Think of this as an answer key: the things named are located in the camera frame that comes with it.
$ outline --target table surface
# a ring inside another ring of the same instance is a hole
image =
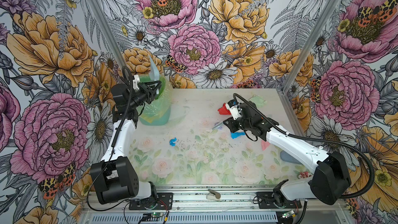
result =
[[[275,89],[173,89],[168,123],[145,126],[138,121],[131,139],[128,157],[139,179],[155,185],[274,185],[307,171],[282,161],[281,149],[268,142],[245,135],[233,139],[224,125],[212,130],[230,117],[217,109],[233,93],[267,101],[258,107],[261,112],[293,132]]]

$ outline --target metal post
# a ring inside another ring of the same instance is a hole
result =
[[[322,27],[325,26],[326,20],[330,17],[332,12],[334,11],[337,2],[340,2],[341,0],[328,0],[325,8],[322,12],[320,12],[319,18],[317,19],[314,27],[312,28],[310,35],[308,36],[307,41],[304,44],[304,47],[301,49],[300,54],[298,55],[298,58],[296,60],[296,63],[292,67],[292,70],[290,71],[289,75],[287,76],[285,82],[282,85],[282,92],[286,93],[287,89],[289,89],[290,85],[293,83],[293,81],[296,78],[296,75],[300,72],[300,69],[302,65],[304,64],[305,60],[307,59],[308,55],[311,52],[311,49],[316,42],[317,38],[319,37],[319,30],[322,29]]]
[[[90,13],[92,14],[93,17],[98,22],[99,27],[101,28],[101,31],[106,39],[106,41],[109,44],[109,47],[111,48],[111,52],[113,53],[117,64],[122,67],[126,65],[126,62],[124,61],[120,48],[116,42],[116,38],[112,33],[111,27],[109,26],[108,20],[105,16],[105,13],[102,10],[102,6],[100,5],[100,2],[98,0],[86,0],[87,3],[89,4],[90,8]]]

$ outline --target floral tablecloth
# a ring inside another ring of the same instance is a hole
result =
[[[217,111],[232,99],[232,89],[174,89],[172,113],[164,126],[138,127],[131,139],[129,159],[141,181],[155,185],[261,185],[297,179],[303,165],[282,161],[281,149],[259,139],[231,137]],[[275,89],[240,89],[246,99],[257,96],[258,107],[292,132]]]

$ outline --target floral tabletop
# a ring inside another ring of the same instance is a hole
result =
[[[232,99],[231,89],[173,90],[172,112],[164,126],[141,122],[132,137],[129,159],[141,181],[156,185],[261,185],[297,179],[307,169],[280,158],[281,149],[261,139],[231,137],[217,111]],[[266,102],[257,107],[292,131],[275,89],[241,89],[246,99]]]

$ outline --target black mounting plate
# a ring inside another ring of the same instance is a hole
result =
[[[166,205],[167,209],[172,209],[173,206],[173,193],[158,193],[158,199],[162,200]],[[144,206],[139,205],[139,202],[130,202],[129,210],[148,210]],[[158,203],[154,209],[151,210],[165,210],[163,204]]]
[[[256,199],[258,201],[258,207],[260,209],[280,209],[281,211],[284,211],[283,208],[278,208],[275,206],[273,203],[273,197],[272,197],[273,192],[257,192],[256,193]],[[286,208],[301,208],[301,202],[300,201],[286,201]]]

